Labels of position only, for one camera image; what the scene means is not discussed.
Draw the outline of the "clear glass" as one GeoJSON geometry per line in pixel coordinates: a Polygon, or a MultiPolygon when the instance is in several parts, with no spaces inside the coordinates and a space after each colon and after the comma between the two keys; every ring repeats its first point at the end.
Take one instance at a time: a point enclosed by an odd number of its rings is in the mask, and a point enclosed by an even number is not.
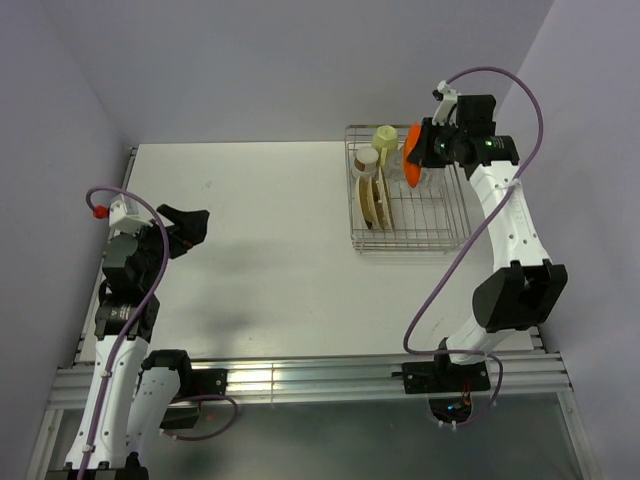
{"type": "Polygon", "coordinates": [[[445,180],[447,168],[424,168],[421,185],[428,189],[439,189],[445,180]]]}

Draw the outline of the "metal tumbler cup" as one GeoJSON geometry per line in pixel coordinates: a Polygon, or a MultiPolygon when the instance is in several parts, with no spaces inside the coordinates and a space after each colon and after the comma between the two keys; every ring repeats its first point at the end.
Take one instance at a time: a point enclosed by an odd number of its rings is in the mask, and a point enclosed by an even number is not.
{"type": "Polygon", "coordinates": [[[358,148],[351,161],[351,174],[355,179],[369,178],[377,172],[379,153],[372,146],[358,148]]]}

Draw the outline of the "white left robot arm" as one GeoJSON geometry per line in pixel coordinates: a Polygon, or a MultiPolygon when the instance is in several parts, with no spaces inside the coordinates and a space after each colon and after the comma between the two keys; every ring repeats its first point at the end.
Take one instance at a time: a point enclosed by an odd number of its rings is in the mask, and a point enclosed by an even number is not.
{"type": "Polygon", "coordinates": [[[168,227],[140,219],[122,199],[109,209],[121,231],[103,251],[89,395],[64,465],[48,471],[49,479],[148,478],[144,458],[170,401],[194,389],[186,351],[149,348],[160,307],[153,286],[169,260],[205,240],[209,213],[166,204],[157,211],[168,227]]]}

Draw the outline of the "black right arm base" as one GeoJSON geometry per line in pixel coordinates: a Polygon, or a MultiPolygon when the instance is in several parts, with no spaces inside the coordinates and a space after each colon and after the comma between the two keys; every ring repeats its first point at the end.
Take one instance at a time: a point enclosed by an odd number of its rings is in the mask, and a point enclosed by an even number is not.
{"type": "Polygon", "coordinates": [[[407,395],[449,394],[429,401],[431,413],[445,423],[467,421],[473,410],[471,395],[491,388],[485,363],[452,364],[447,355],[432,361],[405,362],[391,376],[402,381],[407,395]]]}

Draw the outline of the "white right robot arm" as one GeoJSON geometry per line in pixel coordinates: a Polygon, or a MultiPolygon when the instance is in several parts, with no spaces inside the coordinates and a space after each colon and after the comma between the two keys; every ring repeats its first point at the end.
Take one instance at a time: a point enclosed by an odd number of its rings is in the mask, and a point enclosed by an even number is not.
{"type": "Polygon", "coordinates": [[[493,252],[491,275],[473,292],[471,316],[439,346],[435,383],[452,390],[467,366],[517,331],[544,323],[568,281],[566,268],[552,261],[531,218],[517,176],[517,147],[499,135],[491,95],[436,94],[433,116],[410,132],[403,152],[406,167],[457,165],[475,192],[493,252]]]}

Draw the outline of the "wire dish rack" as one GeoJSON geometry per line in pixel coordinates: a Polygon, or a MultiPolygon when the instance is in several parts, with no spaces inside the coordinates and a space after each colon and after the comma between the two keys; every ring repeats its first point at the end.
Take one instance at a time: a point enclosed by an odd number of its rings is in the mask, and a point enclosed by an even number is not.
{"type": "Polygon", "coordinates": [[[445,180],[437,190],[419,184],[411,188],[406,179],[386,178],[395,230],[373,228],[362,223],[355,199],[356,179],[351,174],[355,151],[371,146],[376,125],[349,125],[345,129],[344,147],[349,195],[350,237],[358,253],[381,251],[447,251],[462,246],[471,235],[459,170],[448,166],[445,180]]]}

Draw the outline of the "beige plate black spot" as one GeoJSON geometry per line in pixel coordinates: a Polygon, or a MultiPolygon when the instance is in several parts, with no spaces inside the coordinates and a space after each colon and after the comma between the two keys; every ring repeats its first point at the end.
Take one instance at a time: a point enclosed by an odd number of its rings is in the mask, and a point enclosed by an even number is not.
{"type": "Polygon", "coordinates": [[[367,177],[359,177],[355,182],[355,199],[358,211],[361,215],[363,225],[371,230],[373,228],[373,219],[371,216],[371,212],[368,206],[367,200],[367,185],[368,178],[367,177]]]}

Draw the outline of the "yellow woven pattern plate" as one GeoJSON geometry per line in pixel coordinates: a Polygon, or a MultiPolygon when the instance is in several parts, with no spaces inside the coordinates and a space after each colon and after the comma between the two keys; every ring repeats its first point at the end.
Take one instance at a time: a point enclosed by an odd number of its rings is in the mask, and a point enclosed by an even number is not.
{"type": "Polygon", "coordinates": [[[393,219],[393,213],[392,213],[391,202],[389,197],[389,188],[386,181],[386,177],[381,167],[378,168],[377,185],[378,185],[378,190],[380,195],[380,202],[383,210],[383,221],[389,230],[394,231],[395,223],[393,219]]]}

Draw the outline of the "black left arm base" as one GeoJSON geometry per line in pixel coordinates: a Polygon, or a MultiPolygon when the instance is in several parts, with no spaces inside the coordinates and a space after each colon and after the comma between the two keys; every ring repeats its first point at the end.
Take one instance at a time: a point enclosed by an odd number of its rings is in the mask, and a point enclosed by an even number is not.
{"type": "Polygon", "coordinates": [[[224,395],[228,370],[223,368],[195,369],[187,387],[182,387],[167,408],[160,428],[169,431],[192,429],[201,417],[203,400],[184,403],[183,399],[202,395],[224,395]]]}

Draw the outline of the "orange plastic plate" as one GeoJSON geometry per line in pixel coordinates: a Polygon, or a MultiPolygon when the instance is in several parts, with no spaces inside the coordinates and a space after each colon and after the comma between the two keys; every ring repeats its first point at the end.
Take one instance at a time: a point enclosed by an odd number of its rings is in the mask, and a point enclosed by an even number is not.
{"type": "Polygon", "coordinates": [[[413,124],[408,130],[402,147],[403,173],[407,184],[411,188],[415,188],[421,178],[422,153],[419,144],[421,133],[422,125],[420,123],[413,124]]]}

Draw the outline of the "beige floral plate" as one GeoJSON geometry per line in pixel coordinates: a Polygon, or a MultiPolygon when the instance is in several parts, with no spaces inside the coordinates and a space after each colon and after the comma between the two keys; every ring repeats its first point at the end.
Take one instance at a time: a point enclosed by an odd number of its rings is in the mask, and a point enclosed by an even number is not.
{"type": "Polygon", "coordinates": [[[385,229],[384,211],[382,208],[378,186],[377,186],[376,180],[373,177],[371,177],[368,180],[367,201],[368,201],[369,211],[372,217],[372,223],[376,228],[380,230],[384,230],[385,229]]]}

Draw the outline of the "pale green mug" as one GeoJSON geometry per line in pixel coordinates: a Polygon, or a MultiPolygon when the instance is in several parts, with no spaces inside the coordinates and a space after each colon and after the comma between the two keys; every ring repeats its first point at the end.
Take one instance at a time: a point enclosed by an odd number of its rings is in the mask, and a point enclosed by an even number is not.
{"type": "Polygon", "coordinates": [[[378,126],[371,140],[371,146],[378,152],[379,166],[389,173],[399,160],[398,131],[391,125],[378,126]]]}

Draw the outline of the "clear plastic cup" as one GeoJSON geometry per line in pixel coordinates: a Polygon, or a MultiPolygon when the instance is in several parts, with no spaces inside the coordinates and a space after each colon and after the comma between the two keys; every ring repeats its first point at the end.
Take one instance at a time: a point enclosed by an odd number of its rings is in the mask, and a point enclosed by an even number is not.
{"type": "Polygon", "coordinates": [[[384,173],[391,181],[402,181],[405,179],[403,168],[403,156],[400,151],[391,153],[386,160],[384,173]]]}

